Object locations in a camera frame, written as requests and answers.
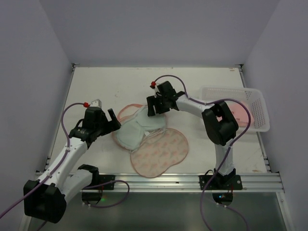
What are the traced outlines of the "mint green bra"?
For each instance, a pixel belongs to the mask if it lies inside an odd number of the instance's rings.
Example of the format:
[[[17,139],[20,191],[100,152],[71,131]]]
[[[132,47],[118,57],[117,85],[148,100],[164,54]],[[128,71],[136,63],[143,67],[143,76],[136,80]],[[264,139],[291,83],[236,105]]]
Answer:
[[[118,143],[130,150],[138,149],[144,137],[163,132],[167,127],[164,115],[148,116],[148,107],[142,106],[132,116],[121,122],[121,128],[116,131]]]

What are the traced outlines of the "pink patterned mesh laundry bag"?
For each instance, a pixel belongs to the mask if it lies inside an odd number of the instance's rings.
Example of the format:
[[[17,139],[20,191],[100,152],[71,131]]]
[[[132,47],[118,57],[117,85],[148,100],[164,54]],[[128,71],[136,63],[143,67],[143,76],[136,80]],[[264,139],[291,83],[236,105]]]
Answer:
[[[121,123],[132,116],[143,105],[129,104],[117,115]],[[186,137],[176,129],[168,128],[163,132],[156,132],[154,135],[144,137],[138,149],[130,151],[122,147],[115,137],[115,143],[121,148],[130,152],[130,162],[133,169],[140,176],[145,178],[156,178],[165,173],[170,167],[181,163],[189,152],[189,143]]]

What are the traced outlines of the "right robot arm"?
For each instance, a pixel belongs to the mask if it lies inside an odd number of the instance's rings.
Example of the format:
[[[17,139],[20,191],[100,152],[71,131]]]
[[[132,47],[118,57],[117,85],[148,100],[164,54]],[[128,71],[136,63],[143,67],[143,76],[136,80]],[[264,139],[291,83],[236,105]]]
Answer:
[[[183,91],[176,92],[169,81],[161,84],[153,81],[150,88],[154,90],[154,95],[147,97],[147,115],[155,116],[174,109],[202,119],[207,136],[215,145],[215,171],[221,177],[235,175],[233,154],[229,148],[239,126],[225,101],[206,103],[190,98]]]

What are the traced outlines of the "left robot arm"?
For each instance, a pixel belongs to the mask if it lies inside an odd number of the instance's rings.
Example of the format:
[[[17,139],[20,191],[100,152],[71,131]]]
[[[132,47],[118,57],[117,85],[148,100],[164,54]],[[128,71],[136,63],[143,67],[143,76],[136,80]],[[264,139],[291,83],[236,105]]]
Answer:
[[[84,118],[69,132],[68,141],[54,162],[37,180],[28,180],[24,185],[25,215],[57,223],[79,191],[99,184],[97,167],[83,164],[74,175],[70,173],[98,137],[120,129],[113,110],[108,109],[108,114],[110,118],[96,106],[86,109]]]

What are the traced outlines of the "pink bra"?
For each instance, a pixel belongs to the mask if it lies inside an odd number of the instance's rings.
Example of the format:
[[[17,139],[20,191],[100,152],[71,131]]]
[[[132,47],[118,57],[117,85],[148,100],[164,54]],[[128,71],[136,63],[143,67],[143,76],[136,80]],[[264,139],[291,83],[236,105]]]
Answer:
[[[238,103],[228,103],[228,107],[237,121],[239,127],[246,127],[248,124],[248,115],[245,109]]]

